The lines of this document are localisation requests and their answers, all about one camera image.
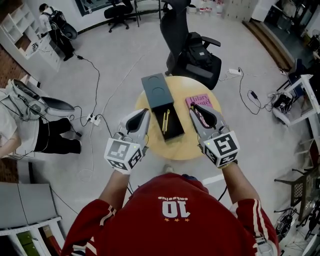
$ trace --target power strip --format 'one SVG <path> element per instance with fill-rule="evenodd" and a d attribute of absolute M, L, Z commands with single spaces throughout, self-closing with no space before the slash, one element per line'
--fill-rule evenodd
<path fill-rule="evenodd" d="M 91 122 L 93 123 L 95 126 L 99 126 L 100 125 L 100 122 L 101 122 L 101 118 L 100 117 L 97 117 L 94 116 L 94 115 L 91 115 L 91 114 L 88 114 L 88 116 L 86 117 L 87 121 L 88 122 Z"/>
<path fill-rule="evenodd" d="M 235 76 L 242 76 L 241 71 L 237 70 L 237 69 L 229 68 L 229 73 L 232 74 L 232 75 L 235 75 Z"/>

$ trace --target bottle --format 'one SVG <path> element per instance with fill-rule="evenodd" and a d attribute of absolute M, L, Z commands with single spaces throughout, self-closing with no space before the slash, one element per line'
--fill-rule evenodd
<path fill-rule="evenodd" d="M 199 5 L 199 14 L 202 15 L 206 11 L 206 3 L 207 0 L 200 0 L 200 5 Z"/>

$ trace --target box lid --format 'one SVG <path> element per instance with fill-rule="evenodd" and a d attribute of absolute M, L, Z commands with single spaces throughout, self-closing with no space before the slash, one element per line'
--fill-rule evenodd
<path fill-rule="evenodd" d="M 141 81 L 151 109 L 174 102 L 162 73 L 143 77 Z"/>

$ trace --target red jersey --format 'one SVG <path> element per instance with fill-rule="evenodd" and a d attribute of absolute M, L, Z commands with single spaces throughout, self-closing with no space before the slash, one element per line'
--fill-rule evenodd
<path fill-rule="evenodd" d="M 168 173 L 140 186 L 119 211 L 99 199 L 89 203 L 61 256 L 255 256 L 256 238 L 265 238 L 278 254 L 276 231 L 258 200 L 228 210 L 201 182 Z"/>

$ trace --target black pants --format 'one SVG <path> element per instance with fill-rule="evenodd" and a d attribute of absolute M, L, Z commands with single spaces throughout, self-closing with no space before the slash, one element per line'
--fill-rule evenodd
<path fill-rule="evenodd" d="M 56 46 L 58 46 L 60 48 L 60 50 L 63 51 L 63 53 L 66 57 L 70 56 L 73 53 L 73 47 L 72 47 L 69 39 L 66 38 L 65 36 L 63 36 L 60 33 L 59 29 L 49 31 L 49 35 L 50 35 L 52 41 L 54 41 Z"/>
<path fill-rule="evenodd" d="M 80 154 L 81 144 L 79 140 L 63 138 L 60 135 L 70 131 L 70 129 L 71 124 L 68 118 L 49 123 L 43 123 L 40 118 L 39 133 L 34 151 L 48 154 Z"/>

